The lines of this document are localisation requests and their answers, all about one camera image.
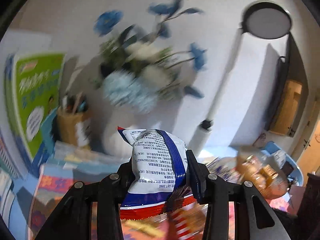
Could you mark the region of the blue white artificial flowers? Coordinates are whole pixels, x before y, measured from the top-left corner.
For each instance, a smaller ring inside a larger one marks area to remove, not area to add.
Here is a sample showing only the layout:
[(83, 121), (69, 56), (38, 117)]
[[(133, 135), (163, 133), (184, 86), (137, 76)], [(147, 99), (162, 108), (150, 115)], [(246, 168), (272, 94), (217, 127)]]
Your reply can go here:
[(191, 43), (188, 49), (174, 52), (171, 47), (157, 48), (158, 38), (170, 38), (168, 23), (182, 15), (202, 14), (195, 7), (183, 9), (184, 0), (151, 4), (148, 13), (155, 17), (150, 33), (133, 24), (114, 34), (100, 45), (100, 74), (91, 84), (102, 89), (103, 96), (114, 107), (127, 107), (136, 113), (149, 113), (160, 101), (170, 101), (184, 95), (202, 99), (203, 94), (186, 85), (180, 78), (181, 67), (190, 63), (194, 73), (206, 65), (206, 50)]

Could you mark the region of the upright book row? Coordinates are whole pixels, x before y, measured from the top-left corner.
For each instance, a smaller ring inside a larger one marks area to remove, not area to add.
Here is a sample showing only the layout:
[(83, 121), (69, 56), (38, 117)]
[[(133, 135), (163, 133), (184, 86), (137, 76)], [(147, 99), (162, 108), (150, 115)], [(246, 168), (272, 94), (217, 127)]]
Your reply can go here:
[(0, 147), (1, 147), (1, 168), (5, 170), (14, 179), (22, 178), (21, 173), (18, 171), (16, 165), (13, 163), (11, 156), (9, 155), (8, 149), (3, 140), (3, 136), (0, 136)]

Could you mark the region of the white ribbed vase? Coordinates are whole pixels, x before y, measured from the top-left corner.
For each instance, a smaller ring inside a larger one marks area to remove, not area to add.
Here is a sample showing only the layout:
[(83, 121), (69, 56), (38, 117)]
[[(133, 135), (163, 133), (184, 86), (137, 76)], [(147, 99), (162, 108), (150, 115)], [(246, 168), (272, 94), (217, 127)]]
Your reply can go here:
[(118, 126), (108, 124), (101, 137), (103, 149), (106, 154), (118, 159), (129, 159), (132, 146), (121, 137), (117, 130)]

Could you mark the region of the blue white snack bag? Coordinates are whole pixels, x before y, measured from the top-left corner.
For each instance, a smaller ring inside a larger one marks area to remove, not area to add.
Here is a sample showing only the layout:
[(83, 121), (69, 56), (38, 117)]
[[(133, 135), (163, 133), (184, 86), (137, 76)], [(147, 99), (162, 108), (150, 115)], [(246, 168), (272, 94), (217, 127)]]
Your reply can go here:
[(121, 219), (147, 219), (195, 202), (183, 140), (159, 129), (120, 127), (118, 132), (132, 146), (135, 176), (120, 207)]

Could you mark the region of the floral woven table mat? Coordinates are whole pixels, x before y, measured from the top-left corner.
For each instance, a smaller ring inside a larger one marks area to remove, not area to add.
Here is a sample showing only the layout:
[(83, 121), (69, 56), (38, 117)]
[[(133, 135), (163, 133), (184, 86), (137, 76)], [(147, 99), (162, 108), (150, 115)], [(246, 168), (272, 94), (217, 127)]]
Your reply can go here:
[[(70, 163), (63, 166), (43, 165), (29, 212), (28, 238), (35, 239), (58, 202), (76, 181), (81, 180), (88, 184), (100, 181), (118, 168), (118, 165), (102, 165), (82, 169)], [(121, 224), (125, 239), (165, 239), (169, 228), (165, 214), (137, 222), (122, 220)]]

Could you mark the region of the stacked flat books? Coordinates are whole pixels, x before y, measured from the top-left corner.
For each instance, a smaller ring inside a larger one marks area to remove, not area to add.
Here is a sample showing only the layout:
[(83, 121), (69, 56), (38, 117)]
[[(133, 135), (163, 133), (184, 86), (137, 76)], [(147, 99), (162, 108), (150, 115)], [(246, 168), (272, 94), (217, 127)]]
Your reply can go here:
[(13, 201), (15, 199), (15, 194), (13, 192), (14, 188), (14, 182), (12, 181), (10, 175), (5, 172), (3, 169), (1, 169), (0, 173), (0, 213), (1, 217), (6, 224), (7, 227), (9, 227), (10, 222), (10, 211), (13, 204)]

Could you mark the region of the white desk lamp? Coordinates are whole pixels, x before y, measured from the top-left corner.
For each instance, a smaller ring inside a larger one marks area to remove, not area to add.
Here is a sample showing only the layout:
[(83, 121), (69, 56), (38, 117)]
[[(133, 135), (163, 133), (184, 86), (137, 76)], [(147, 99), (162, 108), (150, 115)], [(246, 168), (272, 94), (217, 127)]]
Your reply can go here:
[(209, 139), (217, 145), (232, 142), (255, 94), (266, 42), (284, 37), (291, 27), (289, 12), (272, 1), (255, 1), (244, 9), (208, 113), (188, 145), (195, 156)]

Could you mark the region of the green cover grammar book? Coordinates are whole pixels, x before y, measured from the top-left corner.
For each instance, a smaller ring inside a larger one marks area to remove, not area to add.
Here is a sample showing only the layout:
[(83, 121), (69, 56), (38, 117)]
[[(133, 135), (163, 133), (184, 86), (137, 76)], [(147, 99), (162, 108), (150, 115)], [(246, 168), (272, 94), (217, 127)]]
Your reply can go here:
[(10, 126), (22, 155), (33, 162), (42, 144), (41, 124), (58, 104), (65, 52), (11, 54), (5, 63)]

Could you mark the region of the wooden pen holder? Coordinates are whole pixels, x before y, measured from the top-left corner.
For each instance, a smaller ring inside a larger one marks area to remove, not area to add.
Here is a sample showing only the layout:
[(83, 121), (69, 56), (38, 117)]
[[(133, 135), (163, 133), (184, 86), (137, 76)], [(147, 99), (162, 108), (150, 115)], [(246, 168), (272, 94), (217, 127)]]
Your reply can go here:
[(57, 124), (62, 142), (90, 150), (91, 111), (68, 113), (57, 110)]

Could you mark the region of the amber ribbed glass bowl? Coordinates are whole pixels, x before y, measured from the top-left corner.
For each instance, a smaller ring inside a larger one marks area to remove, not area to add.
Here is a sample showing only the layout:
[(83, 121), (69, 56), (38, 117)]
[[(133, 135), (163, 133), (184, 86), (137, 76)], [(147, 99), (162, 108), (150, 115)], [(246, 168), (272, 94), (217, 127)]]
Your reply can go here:
[(235, 169), (240, 174), (238, 182), (250, 181), (265, 199), (280, 198), (287, 193), (287, 179), (256, 155), (239, 153)]

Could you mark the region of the red striped biscuit bag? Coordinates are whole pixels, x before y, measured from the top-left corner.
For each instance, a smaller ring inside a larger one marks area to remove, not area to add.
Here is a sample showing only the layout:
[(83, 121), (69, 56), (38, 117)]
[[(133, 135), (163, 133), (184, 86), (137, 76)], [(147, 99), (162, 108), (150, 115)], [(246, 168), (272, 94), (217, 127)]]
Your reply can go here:
[(192, 203), (167, 213), (169, 228), (165, 239), (202, 239), (207, 205)]

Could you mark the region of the small blue booklet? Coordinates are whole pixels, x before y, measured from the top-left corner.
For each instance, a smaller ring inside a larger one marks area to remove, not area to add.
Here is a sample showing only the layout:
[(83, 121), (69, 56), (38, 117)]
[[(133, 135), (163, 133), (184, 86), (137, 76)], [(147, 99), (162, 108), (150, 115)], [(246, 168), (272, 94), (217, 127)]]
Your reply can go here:
[(49, 157), (54, 153), (55, 142), (60, 138), (59, 128), (57, 127), (57, 110), (57, 107), (53, 109), (40, 127), (44, 145), (41, 164), (46, 163)]

